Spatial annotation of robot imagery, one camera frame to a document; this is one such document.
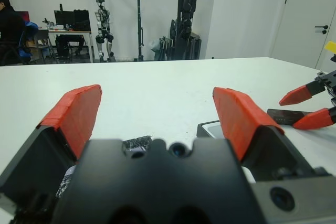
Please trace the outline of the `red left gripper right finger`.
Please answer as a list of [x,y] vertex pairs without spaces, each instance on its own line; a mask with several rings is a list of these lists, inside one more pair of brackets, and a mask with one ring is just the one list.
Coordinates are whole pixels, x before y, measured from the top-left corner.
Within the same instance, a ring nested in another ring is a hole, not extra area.
[[224,137],[256,181],[314,176],[284,130],[247,94],[215,87],[213,100]]

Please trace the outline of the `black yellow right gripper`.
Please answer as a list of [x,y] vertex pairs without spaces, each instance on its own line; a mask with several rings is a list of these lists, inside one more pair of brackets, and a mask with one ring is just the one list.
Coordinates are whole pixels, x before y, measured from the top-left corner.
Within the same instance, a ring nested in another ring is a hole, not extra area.
[[[333,53],[331,61],[335,62],[335,42],[329,41],[325,49]],[[335,106],[335,71],[325,74],[319,72],[316,81],[289,91],[280,101],[280,106],[298,104],[311,99],[314,95],[325,91],[331,95],[331,103]],[[315,130],[335,124],[335,107],[321,109],[305,115],[292,126],[299,130]]]

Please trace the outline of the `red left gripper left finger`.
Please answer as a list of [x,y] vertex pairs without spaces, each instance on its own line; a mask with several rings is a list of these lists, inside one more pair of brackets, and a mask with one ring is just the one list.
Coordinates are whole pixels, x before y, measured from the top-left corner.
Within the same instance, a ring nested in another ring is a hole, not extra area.
[[62,96],[1,173],[2,199],[25,206],[37,194],[56,194],[92,135],[101,97],[98,84]]

